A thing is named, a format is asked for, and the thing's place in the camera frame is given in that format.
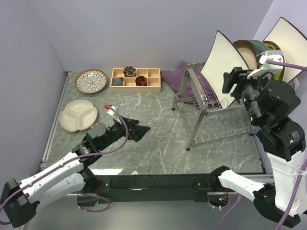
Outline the floral patterned round plate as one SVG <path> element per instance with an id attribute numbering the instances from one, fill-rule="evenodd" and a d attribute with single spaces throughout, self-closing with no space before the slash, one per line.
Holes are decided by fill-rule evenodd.
<path id="1" fill-rule="evenodd" d="M 101 91 L 107 85 L 107 75 L 100 69 L 87 69 L 82 71 L 75 79 L 75 87 L 85 94 Z"/>

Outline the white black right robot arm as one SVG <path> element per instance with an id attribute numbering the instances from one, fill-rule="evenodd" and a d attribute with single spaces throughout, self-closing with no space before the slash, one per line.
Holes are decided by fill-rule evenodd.
<path id="1" fill-rule="evenodd" d="M 272 167 L 273 184 L 255 182 L 226 166 L 211 172 L 211 187 L 237 192 L 253 202 L 266 219 L 277 223 L 277 228 L 295 227 L 300 216 L 307 212 L 306 140 L 303 128 L 289 118 L 300 105 L 294 88 L 275 80 L 271 71 L 256 78 L 249 70 L 235 67 L 224 73 L 223 93 L 241 99 Z"/>

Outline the cream divided plate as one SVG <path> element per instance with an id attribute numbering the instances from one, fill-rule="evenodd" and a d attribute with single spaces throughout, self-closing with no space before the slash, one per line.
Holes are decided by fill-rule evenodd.
<path id="1" fill-rule="evenodd" d="M 90 101 L 75 100 L 65 106 L 59 122 L 66 131 L 83 131 L 94 124 L 97 115 L 98 111 Z"/>

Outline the white square plate black rim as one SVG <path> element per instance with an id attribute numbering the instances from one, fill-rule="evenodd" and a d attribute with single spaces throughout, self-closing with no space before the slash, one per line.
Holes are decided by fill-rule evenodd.
<path id="1" fill-rule="evenodd" d="M 249 69 L 234 44 L 218 30 L 201 74 L 208 81 L 223 109 L 229 107 L 235 100 L 229 93 L 222 93 L 224 73 L 231 72 L 234 67 Z"/>

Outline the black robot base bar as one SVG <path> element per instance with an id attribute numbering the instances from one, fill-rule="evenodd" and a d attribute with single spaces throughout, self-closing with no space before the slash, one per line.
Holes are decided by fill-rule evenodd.
<path id="1" fill-rule="evenodd" d="M 97 175 L 82 189 L 114 202 L 183 201 L 207 202 L 208 195 L 223 195 L 210 174 Z"/>

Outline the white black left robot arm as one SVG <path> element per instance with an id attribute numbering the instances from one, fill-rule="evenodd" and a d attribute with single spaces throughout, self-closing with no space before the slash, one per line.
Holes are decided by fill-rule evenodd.
<path id="1" fill-rule="evenodd" d="M 95 124 L 71 152 L 38 174 L 20 182 L 15 179 L 6 182 L 0 209 L 9 219 L 7 224 L 18 228 L 29 222 L 39 209 L 69 193 L 93 191 L 97 180 L 89 166 L 100 159 L 102 151 L 121 138 L 138 142 L 150 131 L 150 127 L 140 125 L 135 119 L 124 117 L 113 121 L 112 126 Z"/>

